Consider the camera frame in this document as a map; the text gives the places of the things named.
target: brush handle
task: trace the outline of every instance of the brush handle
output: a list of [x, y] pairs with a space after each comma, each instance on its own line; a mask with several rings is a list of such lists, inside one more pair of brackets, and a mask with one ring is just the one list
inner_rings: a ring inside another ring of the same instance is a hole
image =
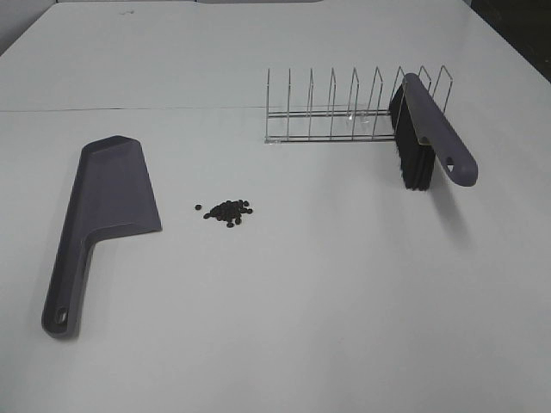
[[449, 179], [472, 187], [479, 175], [478, 165], [419, 76], [406, 74], [402, 86], [419, 143], [432, 146]]

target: wire dish rack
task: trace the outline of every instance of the wire dish rack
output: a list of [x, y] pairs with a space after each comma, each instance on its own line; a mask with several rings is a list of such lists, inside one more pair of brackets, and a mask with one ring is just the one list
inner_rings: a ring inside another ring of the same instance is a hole
[[[378, 66], [375, 68], [373, 80], [370, 82], [371, 87], [367, 90], [368, 93], [361, 88], [355, 67], [352, 70], [350, 86], [345, 90], [348, 101], [343, 101], [346, 103], [341, 104], [335, 103], [338, 89], [334, 68], [331, 68], [329, 87], [325, 86], [326, 89], [321, 92], [326, 98], [321, 105], [314, 105], [313, 69], [310, 69], [309, 75], [309, 81], [306, 81], [307, 91], [303, 95], [306, 96], [306, 100], [302, 101], [302, 105], [291, 105], [294, 91], [289, 69], [288, 80], [283, 85], [283, 87], [287, 87], [287, 93], [279, 96], [284, 102], [279, 106], [270, 106], [270, 69], [268, 69], [266, 143], [386, 142], [394, 140], [394, 129], [388, 107], [397, 88], [402, 84], [401, 79], [405, 75], [402, 66], [396, 71], [390, 94], [384, 89], [385, 83]], [[446, 66], [441, 66], [434, 87], [432, 77], [424, 65], [418, 69], [418, 75], [438, 107], [445, 113], [454, 82]]]

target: hand brush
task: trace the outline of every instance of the hand brush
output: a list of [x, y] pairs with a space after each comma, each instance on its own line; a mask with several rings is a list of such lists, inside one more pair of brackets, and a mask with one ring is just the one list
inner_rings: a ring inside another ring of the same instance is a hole
[[473, 156], [418, 75], [404, 76], [389, 110], [406, 188], [429, 188], [435, 157], [453, 182], [463, 187], [476, 183], [478, 166]]

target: pile of coffee beans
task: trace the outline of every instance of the pile of coffee beans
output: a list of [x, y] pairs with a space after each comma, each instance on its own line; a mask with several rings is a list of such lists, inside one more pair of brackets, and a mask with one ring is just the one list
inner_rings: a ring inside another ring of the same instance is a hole
[[[252, 213], [252, 208], [249, 208], [249, 206], [247, 200], [227, 200], [215, 206], [203, 215], [203, 218], [216, 218], [218, 221], [226, 222], [228, 228], [233, 228], [235, 225], [241, 225], [243, 214]], [[201, 208], [201, 205], [195, 205], [195, 210], [199, 211]]]

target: white tabletop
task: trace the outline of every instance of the white tabletop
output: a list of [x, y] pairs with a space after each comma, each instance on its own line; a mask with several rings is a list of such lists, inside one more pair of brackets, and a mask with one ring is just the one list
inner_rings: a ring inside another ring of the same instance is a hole
[[[405, 190], [392, 143], [263, 143], [267, 67], [421, 63], [454, 74], [476, 186]], [[64, 3], [0, 91], [1, 412], [548, 411], [551, 87], [460, 0]], [[115, 134], [164, 230], [96, 246], [57, 341], [78, 154]], [[231, 230], [193, 208], [238, 198]]]

